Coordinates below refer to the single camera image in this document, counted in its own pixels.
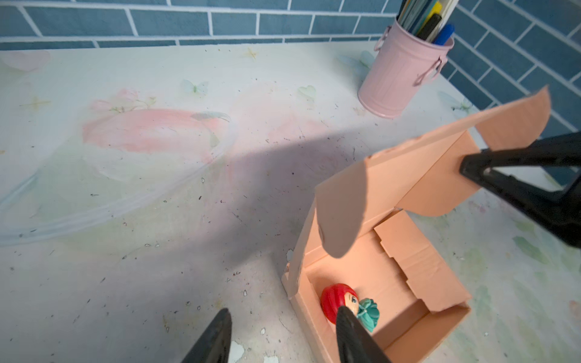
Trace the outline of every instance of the table surface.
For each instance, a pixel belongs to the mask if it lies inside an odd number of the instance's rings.
[[[372,115],[361,65],[338,59],[362,51],[2,53],[2,361],[178,362],[223,307],[232,362],[313,361],[280,277],[314,187],[471,112],[438,76],[401,117]],[[413,219],[474,297],[426,361],[580,361],[578,250],[486,191]]]

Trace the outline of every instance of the pink pencil holder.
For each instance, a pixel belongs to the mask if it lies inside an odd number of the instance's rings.
[[[453,46],[452,38],[445,45],[423,41],[395,21],[375,44],[379,54],[359,89],[359,101],[379,117],[401,115],[420,86],[437,77]]]

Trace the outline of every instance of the red hair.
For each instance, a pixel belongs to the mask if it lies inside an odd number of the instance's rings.
[[[337,321],[339,307],[345,306],[346,293],[350,293],[359,300],[355,291],[344,283],[336,283],[323,289],[323,293],[321,294],[321,308],[323,309],[323,314],[333,324]]]

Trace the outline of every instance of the blue pen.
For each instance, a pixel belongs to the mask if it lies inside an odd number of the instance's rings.
[[[434,40],[435,45],[444,45],[450,39],[450,37],[454,34],[454,25],[453,24],[446,24],[440,33],[437,35],[436,40]]]

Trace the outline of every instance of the cardboard box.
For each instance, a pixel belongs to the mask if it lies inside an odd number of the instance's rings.
[[[469,314],[470,294],[405,212],[446,214],[479,187],[459,173],[480,150],[529,146],[545,128],[546,88],[485,110],[351,165],[319,184],[292,261],[282,277],[319,363],[339,363],[323,288],[346,283],[378,304],[372,337],[393,363],[421,362]]]

